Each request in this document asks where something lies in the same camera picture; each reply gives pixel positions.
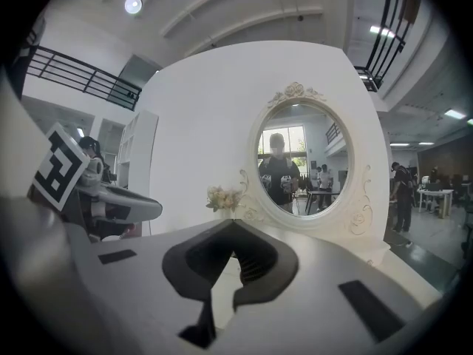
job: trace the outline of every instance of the desk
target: desk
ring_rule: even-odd
[[[446,216],[446,208],[447,208],[446,201],[447,201],[447,198],[449,199],[449,215],[450,215],[450,212],[452,211],[452,193],[453,193],[453,189],[444,189],[443,191],[425,191],[425,190],[419,189],[418,192],[421,195],[420,200],[419,200],[419,213],[421,213],[421,209],[422,209],[422,195],[435,196],[435,197],[442,197],[443,196],[442,216],[440,218],[445,218],[445,216]]]
[[[306,211],[307,215],[310,215],[310,208],[312,207],[314,195],[335,196],[335,195],[340,194],[340,192],[327,192],[327,191],[308,191],[307,193],[309,194],[309,198],[307,199],[307,203],[305,204],[305,211]]]

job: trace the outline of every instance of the black rubber pad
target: black rubber pad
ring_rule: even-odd
[[[392,336],[404,323],[361,281],[338,286],[367,329],[378,342]]]
[[[136,252],[132,250],[122,250],[111,252],[110,254],[102,254],[98,255],[98,259],[102,262],[102,264],[108,264],[113,262],[119,262],[120,260],[127,259],[129,257],[134,257]]]

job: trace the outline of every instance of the computer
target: computer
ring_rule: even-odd
[[[426,184],[426,189],[427,189],[427,191],[437,192],[437,191],[440,191],[442,189],[441,186],[442,185],[440,183],[427,183]]]
[[[423,176],[422,181],[421,181],[422,189],[426,188],[426,185],[427,185],[428,182],[429,182],[429,176]]]

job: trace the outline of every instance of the ceiling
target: ceiling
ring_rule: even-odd
[[[391,142],[435,142],[463,130],[473,117],[473,86],[461,50],[447,41],[432,66],[400,101],[398,107],[380,117]],[[454,109],[466,114],[456,120],[444,113]]]
[[[70,14],[127,43],[165,67],[182,58],[247,41],[294,40],[344,48],[364,65],[381,21],[384,0],[142,0],[137,15],[125,0],[52,0]]]

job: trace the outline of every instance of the white shelf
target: white shelf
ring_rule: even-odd
[[[142,111],[125,126],[118,152],[118,185],[149,195],[149,167],[157,116]]]

